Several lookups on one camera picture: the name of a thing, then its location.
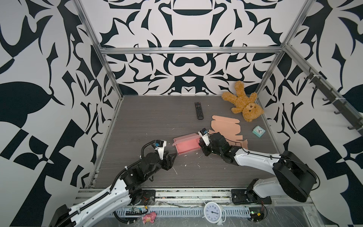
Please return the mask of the pink paper box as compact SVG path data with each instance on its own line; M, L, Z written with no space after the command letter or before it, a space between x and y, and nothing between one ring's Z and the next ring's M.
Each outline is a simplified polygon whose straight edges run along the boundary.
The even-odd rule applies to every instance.
M201 136L197 133L174 138L173 146L176 147L178 155L186 155L190 152L200 150L199 141Z

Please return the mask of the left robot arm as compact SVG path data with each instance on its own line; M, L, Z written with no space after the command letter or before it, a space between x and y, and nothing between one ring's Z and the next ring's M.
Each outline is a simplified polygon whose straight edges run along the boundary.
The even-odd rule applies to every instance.
M130 204L141 201L141 186L152 181L159 170L173 167L177 152L166 151L167 142L153 140L141 148L138 161L126 166L117 174L112 184L90 199L72 207L59 207L51 227L92 227L107 215Z

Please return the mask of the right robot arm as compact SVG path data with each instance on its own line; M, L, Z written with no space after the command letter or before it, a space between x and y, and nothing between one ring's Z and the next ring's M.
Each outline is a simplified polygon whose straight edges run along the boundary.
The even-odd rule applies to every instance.
M206 129L198 132L199 145L205 156L215 154L235 166L248 166L268 172L273 177L253 179L244 190L233 189L232 202L240 204L271 204L272 196L289 196L297 202L306 202L317 175L294 153L267 154L230 145L219 132L209 134Z

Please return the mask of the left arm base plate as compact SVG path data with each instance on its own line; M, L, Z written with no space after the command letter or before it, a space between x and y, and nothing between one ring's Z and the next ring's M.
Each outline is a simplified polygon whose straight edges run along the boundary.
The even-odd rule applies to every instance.
M139 190L136 194L136 205L145 206L151 205L155 202L156 191L155 190Z

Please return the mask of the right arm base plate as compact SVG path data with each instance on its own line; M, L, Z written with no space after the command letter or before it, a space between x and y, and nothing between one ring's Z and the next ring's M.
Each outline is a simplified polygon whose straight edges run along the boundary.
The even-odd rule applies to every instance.
M259 204L259 205L271 205L272 199L271 197L261 198L259 197L253 190L247 189L232 189L232 203L234 205L243 205L243 204Z

